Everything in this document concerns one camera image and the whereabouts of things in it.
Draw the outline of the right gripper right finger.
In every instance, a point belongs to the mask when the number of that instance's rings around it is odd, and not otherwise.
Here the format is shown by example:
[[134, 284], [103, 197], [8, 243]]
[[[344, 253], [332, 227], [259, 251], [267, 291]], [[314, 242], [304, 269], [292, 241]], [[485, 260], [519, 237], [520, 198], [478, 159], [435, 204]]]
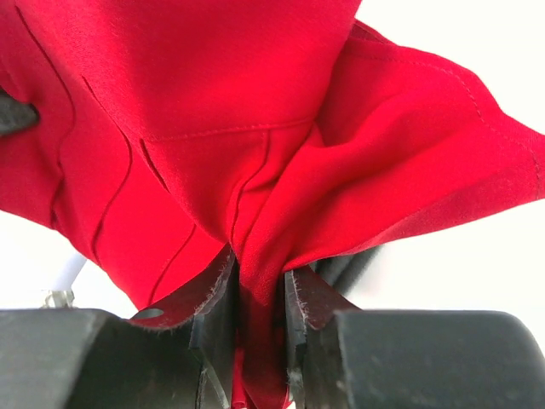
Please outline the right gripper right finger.
[[310, 268], [284, 276], [288, 379], [300, 408], [544, 406], [544, 357], [495, 311], [363, 310]]

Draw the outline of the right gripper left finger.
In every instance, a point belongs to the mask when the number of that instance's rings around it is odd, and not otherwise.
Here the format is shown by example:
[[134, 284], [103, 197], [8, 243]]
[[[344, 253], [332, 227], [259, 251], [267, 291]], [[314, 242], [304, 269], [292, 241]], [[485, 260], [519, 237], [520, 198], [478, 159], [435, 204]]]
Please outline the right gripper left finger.
[[98, 309], [2, 311], [2, 407], [228, 408], [236, 280], [224, 248], [129, 320]]

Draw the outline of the red skirt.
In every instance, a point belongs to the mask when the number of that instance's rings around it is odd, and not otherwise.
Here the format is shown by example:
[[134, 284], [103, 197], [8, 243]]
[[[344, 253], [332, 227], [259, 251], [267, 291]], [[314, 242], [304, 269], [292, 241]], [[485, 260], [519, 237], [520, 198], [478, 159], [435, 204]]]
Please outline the red skirt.
[[4, 1], [1, 208], [58, 231], [138, 307], [225, 245], [235, 396], [284, 408], [283, 272], [544, 196], [544, 137], [355, 1]]

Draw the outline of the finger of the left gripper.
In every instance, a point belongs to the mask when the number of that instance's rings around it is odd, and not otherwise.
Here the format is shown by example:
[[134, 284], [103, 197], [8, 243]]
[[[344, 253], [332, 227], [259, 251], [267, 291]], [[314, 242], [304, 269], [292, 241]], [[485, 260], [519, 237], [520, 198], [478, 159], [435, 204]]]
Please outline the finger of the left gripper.
[[0, 135], [12, 135], [39, 123], [40, 117], [32, 104], [17, 101], [4, 89], [0, 92]]

